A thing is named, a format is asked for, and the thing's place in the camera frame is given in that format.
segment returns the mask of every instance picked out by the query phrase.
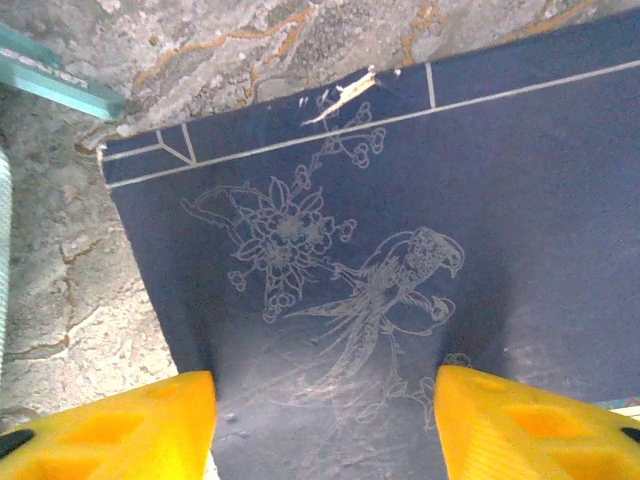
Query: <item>blue panel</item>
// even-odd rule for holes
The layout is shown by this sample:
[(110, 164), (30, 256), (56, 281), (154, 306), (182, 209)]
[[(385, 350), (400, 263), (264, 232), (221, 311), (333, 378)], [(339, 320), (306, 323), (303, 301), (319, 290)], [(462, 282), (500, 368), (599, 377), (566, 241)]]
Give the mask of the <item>blue panel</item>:
[(640, 21), (631, 11), (482, 52), (435, 62), (438, 105), (522, 88), (640, 58)]
[[(527, 48), (597, 37), (598, 58), (638, 19)], [(522, 48), (451, 65), (464, 79)], [(557, 55), (530, 80), (594, 68)], [(474, 95), (513, 88), (491, 71)], [(459, 101), (436, 73), (436, 99)], [(214, 373), (223, 478), (444, 480), (442, 363), (591, 402), (640, 393), (640, 67), (404, 119), (427, 109), (424, 67), (380, 78), (327, 125), (300, 127), (301, 95), (189, 124), (201, 162), (259, 153), (105, 163), (178, 368)], [(283, 139), (300, 141), (269, 148)]]
[(187, 146), (184, 133), (182, 132), (182, 125), (176, 125), (175, 127), (169, 127), (162, 130), (162, 140), (175, 151), (183, 154), (187, 158), (190, 158), (189, 147)]
[(141, 153), (134, 157), (107, 160), (103, 163), (102, 169), (107, 184), (111, 184), (185, 165), (186, 163), (179, 158), (160, 149)]
[(428, 108), (425, 68), (419, 65), (405, 69), (399, 77), (393, 72), (379, 75), (380, 84), (359, 97), (368, 102), (371, 109), (370, 112), (362, 112), (358, 119), (354, 120), (354, 117), (360, 104), (354, 102), (340, 109), (339, 115), (329, 118), (326, 124), (301, 125), (316, 117), (330, 102), (338, 100), (340, 94), (336, 85), (349, 85), (365, 73), (362, 70), (326, 87), (190, 123), (189, 131), (198, 161), (342, 128), (350, 121), (353, 125), (355, 121), (381, 120)]
[(136, 135), (135, 137), (123, 138), (121, 140), (109, 140), (107, 142), (105, 155), (115, 155), (117, 153), (135, 150), (136, 148), (156, 145), (157, 143), (158, 137), (155, 131), (141, 133), (139, 135)]

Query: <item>engraved parrot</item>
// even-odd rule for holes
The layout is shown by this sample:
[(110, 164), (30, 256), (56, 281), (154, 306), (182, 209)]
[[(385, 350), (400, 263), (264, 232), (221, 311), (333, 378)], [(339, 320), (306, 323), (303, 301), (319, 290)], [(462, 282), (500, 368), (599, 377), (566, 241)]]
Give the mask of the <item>engraved parrot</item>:
[[(357, 270), (333, 264), (334, 277), (349, 283), (351, 295), (343, 300), (287, 315), (331, 318), (328, 324), (333, 327), (322, 337), (343, 330), (323, 353), (346, 339), (345, 349), (336, 363), (315, 383), (313, 389), (308, 390), (321, 395), (342, 385), (369, 359), (380, 333), (392, 335), (398, 331), (410, 335), (430, 335), (435, 326), (451, 317), (455, 304), (447, 298), (426, 298), (416, 291), (416, 287), (439, 268), (449, 270), (451, 277), (455, 277), (463, 263), (464, 251), (460, 245), (445, 235), (420, 227), (387, 238)], [(435, 323), (417, 331), (398, 327), (387, 317), (389, 309), (397, 303), (425, 310)]]

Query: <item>concrete floor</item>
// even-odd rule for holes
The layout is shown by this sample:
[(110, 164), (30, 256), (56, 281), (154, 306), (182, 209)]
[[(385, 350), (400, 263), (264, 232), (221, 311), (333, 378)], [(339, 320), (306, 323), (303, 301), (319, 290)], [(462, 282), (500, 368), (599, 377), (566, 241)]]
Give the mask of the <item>concrete floor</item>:
[(3, 0), (130, 103), (106, 124), (0, 89), (14, 217), (0, 427), (176, 370), (95, 160), (104, 138), (503, 43), (640, 0)]

